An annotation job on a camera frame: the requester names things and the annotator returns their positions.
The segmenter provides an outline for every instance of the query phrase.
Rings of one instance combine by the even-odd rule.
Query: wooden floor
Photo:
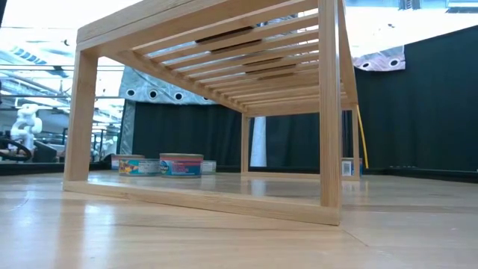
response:
[[[109,175],[92,173],[91,179],[119,180]],[[478,185],[391,176],[344,182],[343,221],[334,227],[67,193],[61,177],[0,177],[0,268],[478,264]],[[317,199],[319,188],[311,179],[251,179],[246,188],[231,176],[156,180],[168,188],[304,199]]]

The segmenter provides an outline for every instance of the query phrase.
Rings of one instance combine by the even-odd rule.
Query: tin can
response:
[[[160,156],[161,175],[170,178],[199,178],[202,175],[200,154],[162,153]]]
[[[144,155],[119,155],[119,154],[113,154],[111,156],[111,169],[112,170],[118,170],[120,168],[120,159],[124,158],[131,158],[131,159],[139,159],[139,158],[144,158]]]
[[[120,176],[157,176],[158,159],[122,158],[119,160]]]

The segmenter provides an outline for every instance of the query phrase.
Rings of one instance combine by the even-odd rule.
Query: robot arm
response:
[[[34,119],[34,125],[31,127],[31,133],[32,134],[39,134],[43,130],[43,122],[40,118],[35,118]]]

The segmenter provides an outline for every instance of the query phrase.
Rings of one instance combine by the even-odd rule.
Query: small box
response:
[[[364,173],[364,166],[362,164],[362,159],[359,159],[360,163],[360,177]],[[342,176],[354,176],[355,168],[353,166],[353,158],[342,158]]]
[[[216,161],[202,161],[201,171],[203,175],[212,175],[216,173]]]

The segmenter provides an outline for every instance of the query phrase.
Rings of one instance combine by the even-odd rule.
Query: dark green backdrop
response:
[[[160,153],[203,154],[218,165],[239,166],[240,122],[238,112],[222,105],[138,102],[133,153],[147,158],[159,158]]]
[[[352,113],[342,115],[342,150],[352,157]],[[267,166],[319,169],[319,114],[266,119]]]
[[[370,166],[476,171],[478,27],[405,54],[404,71],[356,71]]]

